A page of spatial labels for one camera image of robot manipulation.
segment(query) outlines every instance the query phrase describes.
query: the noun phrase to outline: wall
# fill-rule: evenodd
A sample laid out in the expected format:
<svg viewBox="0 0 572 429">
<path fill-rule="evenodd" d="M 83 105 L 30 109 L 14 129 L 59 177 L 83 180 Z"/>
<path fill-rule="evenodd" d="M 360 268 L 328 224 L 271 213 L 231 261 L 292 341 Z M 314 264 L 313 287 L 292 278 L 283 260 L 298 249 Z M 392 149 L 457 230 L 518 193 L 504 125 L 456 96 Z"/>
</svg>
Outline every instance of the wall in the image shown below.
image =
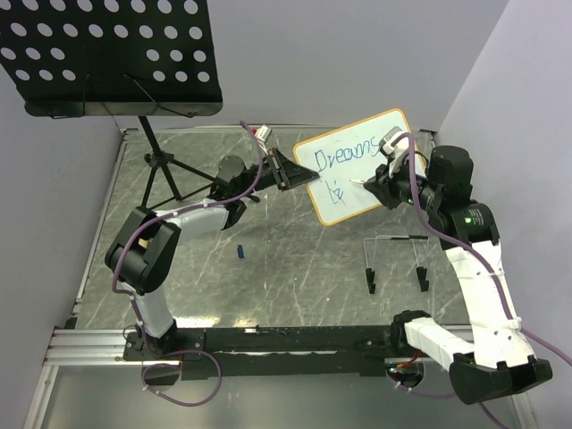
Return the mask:
<svg viewBox="0 0 572 429">
<path fill-rule="evenodd" d="M 15 428 L 72 310 L 121 136 L 112 118 L 28 116 L 2 68 L 0 100 L 0 425 Z"/>
<path fill-rule="evenodd" d="M 400 107 L 415 129 L 437 130 L 506 3 L 210 1 L 224 108 L 152 123 L 342 125 Z"/>
<path fill-rule="evenodd" d="M 475 160 L 475 197 L 499 224 L 523 325 L 572 354 L 572 3 L 513 0 L 439 131 Z M 530 392 L 542 429 L 570 427 L 572 371 L 540 346 L 554 379 Z"/>
</svg>

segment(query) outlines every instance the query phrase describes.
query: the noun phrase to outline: whiteboard with orange border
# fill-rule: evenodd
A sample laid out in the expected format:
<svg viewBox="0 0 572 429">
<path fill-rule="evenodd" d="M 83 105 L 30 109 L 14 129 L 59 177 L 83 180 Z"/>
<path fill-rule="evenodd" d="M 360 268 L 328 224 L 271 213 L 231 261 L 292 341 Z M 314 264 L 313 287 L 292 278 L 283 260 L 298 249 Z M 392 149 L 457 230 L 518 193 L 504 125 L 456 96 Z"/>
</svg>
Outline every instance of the whiteboard with orange border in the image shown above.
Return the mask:
<svg viewBox="0 0 572 429">
<path fill-rule="evenodd" d="M 409 131 L 405 114 L 393 109 L 301 141 L 294 147 L 296 162 L 320 173 L 320 179 L 307 185 L 318 219 L 332 226 L 350 217 L 380 206 L 379 201 L 361 184 L 375 175 L 386 162 L 379 142 L 393 127 Z M 416 156 L 417 174 L 424 164 Z"/>
</svg>

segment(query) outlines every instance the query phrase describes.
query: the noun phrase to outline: black music stand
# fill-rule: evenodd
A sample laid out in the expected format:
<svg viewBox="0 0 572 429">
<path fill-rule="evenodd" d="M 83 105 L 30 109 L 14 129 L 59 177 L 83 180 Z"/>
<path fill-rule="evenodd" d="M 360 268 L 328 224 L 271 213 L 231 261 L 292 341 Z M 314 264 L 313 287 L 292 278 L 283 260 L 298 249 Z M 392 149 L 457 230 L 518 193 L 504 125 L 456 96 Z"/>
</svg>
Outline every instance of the black music stand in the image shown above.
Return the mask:
<svg viewBox="0 0 572 429">
<path fill-rule="evenodd" d="M 0 0 L 0 63 L 33 116 L 138 116 L 153 151 L 143 206 L 158 169 L 172 197 L 154 207 L 207 188 L 182 196 L 169 164 L 215 180 L 165 153 L 147 119 L 223 108 L 206 0 Z"/>
</svg>

